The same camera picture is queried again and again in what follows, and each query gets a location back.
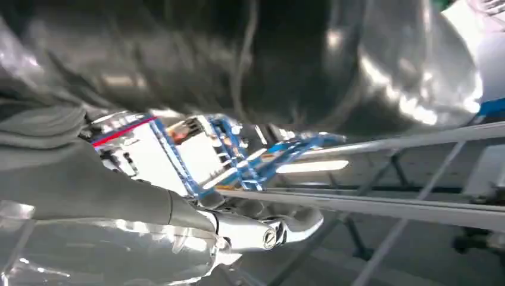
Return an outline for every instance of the blue metal frame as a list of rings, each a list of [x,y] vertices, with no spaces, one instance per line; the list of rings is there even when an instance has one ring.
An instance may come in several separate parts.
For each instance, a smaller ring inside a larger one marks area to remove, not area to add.
[[[245,150],[240,146],[240,139],[238,138],[238,136],[233,134],[232,127],[227,118],[223,116],[212,118],[209,116],[208,120],[214,130],[214,133],[221,142],[223,151],[225,151],[225,153],[227,154],[227,157],[230,160],[232,167],[237,169],[236,178],[239,181],[240,185],[244,189],[256,189],[258,191],[262,190],[263,187],[261,186],[260,178],[256,170],[252,167],[251,163],[247,160]],[[223,126],[223,129],[225,130],[224,133],[218,128],[218,125]],[[226,135],[226,137],[230,139],[231,142],[230,147],[228,147],[225,144],[223,140],[223,135]],[[238,150],[239,156],[235,154],[234,150]],[[249,174],[250,176],[249,178],[244,177],[246,173]]]
[[[277,156],[272,161],[263,164],[264,161],[261,159],[261,157],[255,158],[251,161],[247,160],[246,152],[240,146],[240,138],[233,134],[232,127],[228,121],[228,118],[224,116],[208,116],[207,119],[210,122],[210,125],[213,128],[214,132],[216,133],[218,140],[221,142],[223,151],[227,154],[227,158],[230,160],[232,167],[237,169],[234,174],[231,174],[230,176],[221,180],[221,182],[218,183],[219,185],[235,186],[235,184],[238,182],[240,186],[243,187],[243,189],[261,191],[263,189],[262,184],[273,178],[276,174],[277,169],[281,165],[296,160],[304,152],[313,147],[321,146],[323,144],[335,145],[341,143],[340,137],[330,134],[320,134],[315,135],[312,138],[296,138],[291,141],[279,142],[269,148],[265,154],[274,154],[279,152],[282,152],[282,154]],[[214,192],[214,188],[203,189],[193,179],[189,173],[188,168],[179,155],[176,144],[166,133],[165,126],[161,120],[154,118],[150,114],[146,114],[145,117],[122,127],[121,130],[126,130],[146,120],[150,120],[148,123],[151,130],[158,139],[160,146],[173,165],[180,180],[188,190],[188,193],[195,198],[202,198],[205,195]],[[224,131],[220,130],[220,128],[217,127],[218,125],[222,126]],[[223,140],[224,137],[230,139],[231,146],[225,144]],[[255,169],[255,167],[260,164],[263,165],[259,169]]]

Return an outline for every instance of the red stripe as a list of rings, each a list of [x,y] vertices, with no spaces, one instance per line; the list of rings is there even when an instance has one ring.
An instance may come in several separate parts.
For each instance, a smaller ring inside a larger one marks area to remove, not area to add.
[[[152,121],[154,119],[156,119],[156,117],[147,118],[147,119],[145,119],[145,120],[143,120],[143,121],[141,121],[141,122],[139,122],[139,123],[137,123],[135,125],[131,125],[130,127],[126,128],[125,130],[121,130],[121,131],[119,131],[117,133],[114,133],[114,134],[108,136],[108,137],[102,138],[102,139],[100,139],[98,141],[93,142],[92,144],[93,144],[94,147],[97,147],[97,146],[100,146],[100,145],[104,145],[108,141],[111,141],[111,140],[114,140],[114,139],[116,139],[118,137],[121,137],[122,135],[130,132],[132,129],[137,128],[140,125],[146,124],[149,121]]]

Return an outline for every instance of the shiny metal cylinder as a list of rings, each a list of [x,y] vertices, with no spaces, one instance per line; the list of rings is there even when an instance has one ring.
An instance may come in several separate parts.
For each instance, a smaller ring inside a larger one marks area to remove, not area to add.
[[[213,232],[122,219],[30,219],[0,201],[2,285],[172,285],[214,266]]]
[[[459,127],[482,96],[465,43],[429,0],[11,6],[0,79],[48,104],[375,136]]]
[[[265,223],[233,213],[213,214],[217,220],[217,234],[228,240],[232,253],[270,250],[277,242],[275,229]]]

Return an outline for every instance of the silver bolt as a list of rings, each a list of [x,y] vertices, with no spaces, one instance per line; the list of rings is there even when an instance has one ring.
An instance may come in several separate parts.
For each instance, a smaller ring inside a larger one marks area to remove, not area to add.
[[[265,249],[271,249],[272,247],[275,246],[275,243],[277,241],[277,234],[274,229],[269,229],[265,232],[265,235],[263,236],[263,247]]]

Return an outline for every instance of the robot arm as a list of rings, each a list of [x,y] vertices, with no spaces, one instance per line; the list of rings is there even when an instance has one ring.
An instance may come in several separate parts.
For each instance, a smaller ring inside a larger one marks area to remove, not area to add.
[[[77,140],[82,105],[374,136],[465,124],[482,95],[464,43],[429,1],[18,0],[0,9],[0,200],[33,208],[2,214],[4,281],[187,281],[206,275],[218,251],[315,231],[289,218],[202,214],[109,172]]]

